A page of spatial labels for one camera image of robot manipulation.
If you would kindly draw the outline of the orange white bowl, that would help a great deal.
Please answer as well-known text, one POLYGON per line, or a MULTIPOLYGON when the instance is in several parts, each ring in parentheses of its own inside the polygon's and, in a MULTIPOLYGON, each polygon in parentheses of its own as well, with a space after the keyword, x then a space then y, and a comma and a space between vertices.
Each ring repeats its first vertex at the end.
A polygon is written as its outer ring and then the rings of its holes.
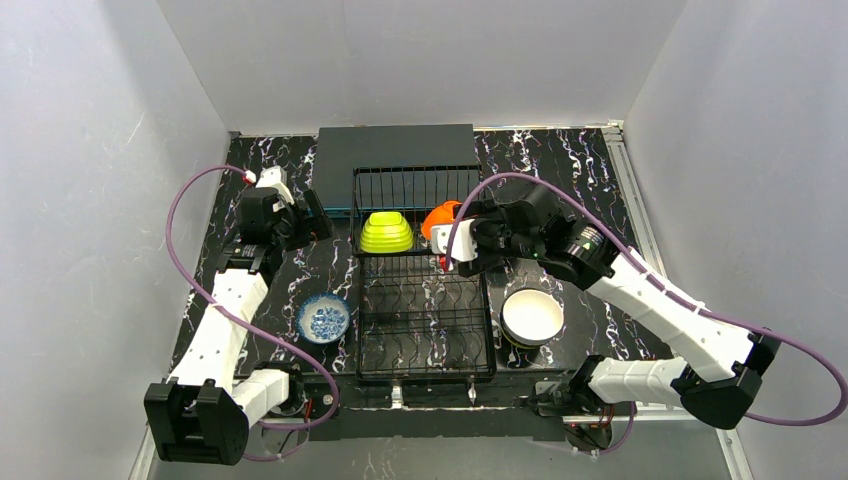
POLYGON ((424 238, 432 238, 431 230, 434 226, 451 224, 455 220, 456 208, 460 205, 459 201, 448 200, 431 210, 421 225, 424 238))

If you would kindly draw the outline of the green white bowl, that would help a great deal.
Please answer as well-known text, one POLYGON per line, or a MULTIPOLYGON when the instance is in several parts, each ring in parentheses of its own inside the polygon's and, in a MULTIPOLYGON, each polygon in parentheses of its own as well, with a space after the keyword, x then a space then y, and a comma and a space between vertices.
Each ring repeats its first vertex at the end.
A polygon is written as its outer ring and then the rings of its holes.
POLYGON ((398 211, 370 214, 360 235, 361 250, 366 253, 401 253, 410 250, 414 244, 412 227, 398 211))

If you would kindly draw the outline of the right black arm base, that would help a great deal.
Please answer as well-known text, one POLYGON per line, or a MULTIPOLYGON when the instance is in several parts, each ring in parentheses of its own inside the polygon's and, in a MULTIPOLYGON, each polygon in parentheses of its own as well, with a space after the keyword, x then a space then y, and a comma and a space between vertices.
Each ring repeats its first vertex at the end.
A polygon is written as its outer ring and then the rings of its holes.
POLYGON ((567 373, 563 379, 536 382, 531 393, 516 398, 514 405, 528 408, 543 418, 596 416, 593 421, 565 421, 566 441, 577 453, 593 457, 614 452, 629 438, 638 409, 633 402, 619 403, 628 419, 624 433, 614 440, 612 421, 616 415, 616 404, 602 400, 590 388, 590 381, 596 377, 595 371, 602 360, 606 357, 590 355, 576 371, 567 373))

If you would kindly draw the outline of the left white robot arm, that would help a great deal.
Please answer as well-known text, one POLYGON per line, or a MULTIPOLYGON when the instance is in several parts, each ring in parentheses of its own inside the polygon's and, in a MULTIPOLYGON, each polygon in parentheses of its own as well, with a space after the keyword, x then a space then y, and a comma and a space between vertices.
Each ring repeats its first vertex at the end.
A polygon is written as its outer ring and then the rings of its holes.
POLYGON ((236 364, 284 253, 332 233, 332 221, 311 189, 302 202, 287 200, 276 187, 243 193, 189 348, 169 377, 151 384, 144 397, 161 460, 235 465, 256 423, 276 407, 299 404, 301 376, 290 365, 265 362, 236 381, 236 364))

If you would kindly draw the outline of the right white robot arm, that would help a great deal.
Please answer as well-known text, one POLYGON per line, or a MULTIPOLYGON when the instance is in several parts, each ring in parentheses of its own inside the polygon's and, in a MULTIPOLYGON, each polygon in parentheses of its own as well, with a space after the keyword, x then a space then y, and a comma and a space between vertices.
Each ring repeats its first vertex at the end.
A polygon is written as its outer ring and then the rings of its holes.
POLYGON ((454 220, 431 229, 431 248, 470 277, 505 258, 534 260, 550 276, 607 302, 669 345, 676 357, 624 361, 590 355, 557 387, 556 405, 594 410, 621 402, 686 410, 731 430, 752 406, 780 341, 709 319, 634 250, 588 220, 570 220, 554 194, 537 185, 514 201, 469 199, 454 220))

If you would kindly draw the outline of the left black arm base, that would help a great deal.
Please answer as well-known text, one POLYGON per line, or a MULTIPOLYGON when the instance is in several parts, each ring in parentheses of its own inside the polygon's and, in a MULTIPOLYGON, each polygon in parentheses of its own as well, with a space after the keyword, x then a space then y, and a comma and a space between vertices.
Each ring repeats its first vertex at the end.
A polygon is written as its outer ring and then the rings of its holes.
POLYGON ((274 381, 268 388, 268 409, 257 423, 262 436, 284 435, 285 440, 276 452, 278 457, 295 450, 291 444, 293 440, 300 447, 308 440, 312 429, 336 416, 339 385, 333 378, 327 380, 319 372, 307 373, 301 364, 291 361, 263 361, 257 365, 255 373, 282 377, 280 382, 274 381))

